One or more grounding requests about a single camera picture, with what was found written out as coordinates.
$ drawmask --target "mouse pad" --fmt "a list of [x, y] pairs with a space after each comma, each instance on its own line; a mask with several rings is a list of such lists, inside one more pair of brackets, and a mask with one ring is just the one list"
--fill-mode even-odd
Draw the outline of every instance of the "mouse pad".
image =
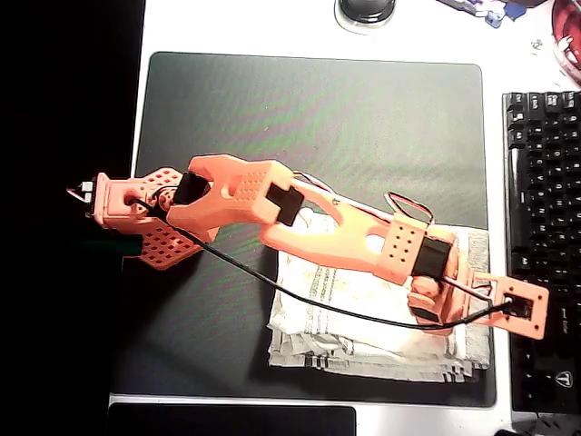
[[[395, 191], [439, 223], [487, 228], [481, 73], [413, 64], [224, 54], [155, 54], [136, 175], [184, 171], [200, 154], [277, 159], [336, 192], [389, 208]], [[257, 227], [214, 246], [272, 279]], [[272, 288], [208, 253], [166, 272], [123, 265], [115, 393], [489, 406], [494, 373], [414, 383], [268, 366]]]

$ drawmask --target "black background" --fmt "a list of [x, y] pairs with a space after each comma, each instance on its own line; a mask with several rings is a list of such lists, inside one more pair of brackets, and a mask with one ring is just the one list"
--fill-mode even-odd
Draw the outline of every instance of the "black background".
[[105, 429], [120, 258], [83, 248], [102, 232], [64, 188], [97, 171], [129, 175], [144, 3], [4, 10], [3, 150], [14, 187], [5, 201], [5, 395], [15, 392], [9, 418], [19, 431]]

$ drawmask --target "computer mouse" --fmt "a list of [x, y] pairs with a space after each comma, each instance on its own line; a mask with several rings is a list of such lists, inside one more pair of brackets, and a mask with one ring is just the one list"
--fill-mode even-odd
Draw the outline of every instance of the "computer mouse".
[[364, 25], [375, 25], [387, 20], [396, 0], [338, 0], [341, 12], [349, 19]]

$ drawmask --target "hole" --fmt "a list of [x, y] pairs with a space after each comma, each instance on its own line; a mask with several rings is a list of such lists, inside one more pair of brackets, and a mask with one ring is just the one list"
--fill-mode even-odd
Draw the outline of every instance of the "hole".
[[372, 253], [381, 254], [385, 238], [382, 238], [378, 234], [368, 234], [365, 238], [365, 242], [367, 243], [367, 248], [369, 248]]
[[238, 186], [242, 182], [241, 175], [233, 176], [228, 183], [222, 188], [222, 197], [224, 198], [232, 198], [236, 194], [236, 190]]

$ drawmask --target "white cloth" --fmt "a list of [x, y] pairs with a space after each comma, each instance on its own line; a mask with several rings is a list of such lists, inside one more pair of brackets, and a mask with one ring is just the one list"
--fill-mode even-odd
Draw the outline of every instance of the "white cloth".
[[[302, 209], [294, 227], [330, 233], [336, 225], [328, 215]], [[487, 271], [487, 231], [449, 229], [458, 236], [460, 253], [475, 269]], [[408, 289], [367, 272], [320, 267], [280, 252], [278, 283], [352, 312], [415, 323]], [[460, 325], [448, 337], [430, 335], [319, 309], [280, 292], [274, 297], [269, 328], [269, 363], [274, 366], [414, 382], [463, 382], [474, 369], [486, 369], [490, 363], [487, 327]]]

